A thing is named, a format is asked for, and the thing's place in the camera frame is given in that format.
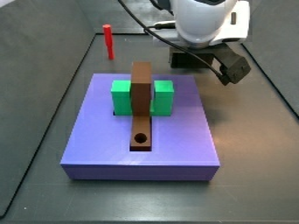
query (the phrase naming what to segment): brown wooden block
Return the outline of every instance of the brown wooden block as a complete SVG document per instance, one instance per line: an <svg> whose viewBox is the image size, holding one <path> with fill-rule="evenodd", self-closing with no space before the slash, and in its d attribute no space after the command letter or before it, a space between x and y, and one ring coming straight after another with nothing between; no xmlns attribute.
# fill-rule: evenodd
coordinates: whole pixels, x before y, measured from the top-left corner
<svg viewBox="0 0 299 224"><path fill-rule="evenodd" d="M151 62L133 62L131 76L131 105L133 116L151 115L151 86Z"/></svg>
<svg viewBox="0 0 299 224"><path fill-rule="evenodd" d="M131 131L131 151L152 150L152 118L151 116L133 116Z"/></svg>

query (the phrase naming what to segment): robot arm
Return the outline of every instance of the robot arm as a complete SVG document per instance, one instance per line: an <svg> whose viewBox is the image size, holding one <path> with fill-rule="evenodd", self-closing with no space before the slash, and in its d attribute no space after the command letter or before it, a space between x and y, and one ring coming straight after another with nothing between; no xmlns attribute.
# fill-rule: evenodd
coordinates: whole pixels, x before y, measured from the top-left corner
<svg viewBox="0 0 299 224"><path fill-rule="evenodd" d="M157 0L156 3L172 12L176 28L173 31L159 31L159 35L180 46L199 49L225 42L241 43L245 40L248 1Z"/></svg>
<svg viewBox="0 0 299 224"><path fill-rule="evenodd" d="M160 22L151 27L137 19L123 0L117 1L133 20L153 36L153 43L159 44L160 41L172 47L172 67L179 67L176 61L187 62L181 64L188 66L192 58L197 61L192 67L207 67L223 85L228 85L229 82L239 83L251 68L245 58L232 52L225 42L243 41L248 35L247 1L149 0L157 9L167 9L175 17L175 21ZM164 27L176 29L165 31L161 30ZM219 61L220 72L211 65L212 59L204 59L205 56Z"/></svg>

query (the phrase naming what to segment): purple platform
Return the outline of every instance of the purple platform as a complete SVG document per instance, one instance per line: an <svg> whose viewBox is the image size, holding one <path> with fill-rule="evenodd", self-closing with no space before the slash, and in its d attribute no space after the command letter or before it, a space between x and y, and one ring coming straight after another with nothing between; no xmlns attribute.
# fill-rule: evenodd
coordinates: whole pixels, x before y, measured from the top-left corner
<svg viewBox="0 0 299 224"><path fill-rule="evenodd" d="M152 118L152 151L129 151L131 116L113 116L111 85L128 74L94 74L60 165L70 179L211 180L220 167L195 80L171 80L172 116Z"/></svg>

